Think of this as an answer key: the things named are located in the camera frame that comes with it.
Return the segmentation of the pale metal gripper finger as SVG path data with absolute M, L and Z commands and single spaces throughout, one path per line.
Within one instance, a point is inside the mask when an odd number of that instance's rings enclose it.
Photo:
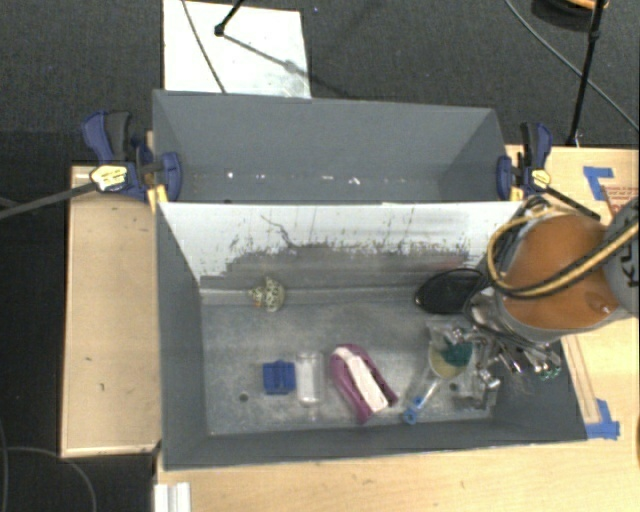
M 451 393 L 461 406 L 495 406 L 501 381 L 486 370 L 467 371 L 451 383 Z
M 474 344 L 474 333 L 456 322 L 431 321 L 426 327 L 436 351 L 462 350 Z

